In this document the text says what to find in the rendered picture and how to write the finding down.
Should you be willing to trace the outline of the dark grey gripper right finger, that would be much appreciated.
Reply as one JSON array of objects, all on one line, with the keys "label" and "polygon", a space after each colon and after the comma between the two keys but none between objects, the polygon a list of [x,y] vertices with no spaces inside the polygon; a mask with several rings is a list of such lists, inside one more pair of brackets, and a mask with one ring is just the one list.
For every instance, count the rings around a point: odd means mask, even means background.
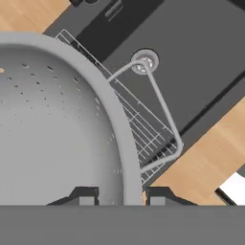
[{"label": "dark grey gripper right finger", "polygon": [[147,187],[145,196],[147,206],[195,206],[195,203],[175,195],[170,187]]}]

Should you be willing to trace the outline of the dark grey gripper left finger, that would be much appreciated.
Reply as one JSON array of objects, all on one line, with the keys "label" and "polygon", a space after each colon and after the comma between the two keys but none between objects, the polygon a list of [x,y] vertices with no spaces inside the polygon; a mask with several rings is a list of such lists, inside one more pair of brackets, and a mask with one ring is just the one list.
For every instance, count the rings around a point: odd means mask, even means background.
[{"label": "dark grey gripper left finger", "polygon": [[75,187],[69,196],[64,196],[49,203],[49,206],[98,206],[100,190],[98,187]]}]

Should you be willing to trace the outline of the grey colander with loop handle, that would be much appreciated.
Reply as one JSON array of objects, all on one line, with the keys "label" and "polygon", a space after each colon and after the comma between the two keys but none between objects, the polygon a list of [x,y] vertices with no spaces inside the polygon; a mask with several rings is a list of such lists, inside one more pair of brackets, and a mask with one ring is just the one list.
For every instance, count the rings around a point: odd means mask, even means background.
[{"label": "grey colander with loop handle", "polygon": [[129,121],[105,77],[71,46],[41,33],[0,32],[0,207],[47,206],[98,187],[99,206],[141,206]]}]

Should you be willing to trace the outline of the silver sink drain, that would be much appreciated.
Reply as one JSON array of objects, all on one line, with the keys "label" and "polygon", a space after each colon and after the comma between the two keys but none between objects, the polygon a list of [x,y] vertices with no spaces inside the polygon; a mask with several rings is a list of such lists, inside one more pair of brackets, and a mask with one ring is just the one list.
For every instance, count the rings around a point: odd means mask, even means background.
[{"label": "silver sink drain", "polygon": [[[158,68],[159,63],[160,63],[158,55],[151,49],[141,49],[137,51],[131,57],[131,60],[132,61],[136,61],[136,60],[143,61],[148,66],[151,73],[153,73]],[[146,69],[141,64],[137,64],[133,66],[132,71],[141,76],[146,75]]]}]

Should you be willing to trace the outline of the dark grey sink basin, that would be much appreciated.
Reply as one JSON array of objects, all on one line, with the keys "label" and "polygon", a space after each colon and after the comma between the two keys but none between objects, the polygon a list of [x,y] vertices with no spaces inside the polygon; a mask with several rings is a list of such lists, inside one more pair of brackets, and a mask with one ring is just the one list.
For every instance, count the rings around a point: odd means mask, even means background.
[{"label": "dark grey sink basin", "polygon": [[245,96],[245,0],[72,0],[44,33],[106,77],[153,50],[166,118],[185,148]]}]

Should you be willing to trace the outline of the white cupboard front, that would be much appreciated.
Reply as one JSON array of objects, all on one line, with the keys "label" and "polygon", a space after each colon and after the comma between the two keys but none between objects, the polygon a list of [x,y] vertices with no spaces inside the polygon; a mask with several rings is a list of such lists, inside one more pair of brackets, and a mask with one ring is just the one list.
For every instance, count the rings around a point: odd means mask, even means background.
[{"label": "white cupboard front", "polygon": [[245,177],[235,172],[214,193],[229,206],[245,206]]}]

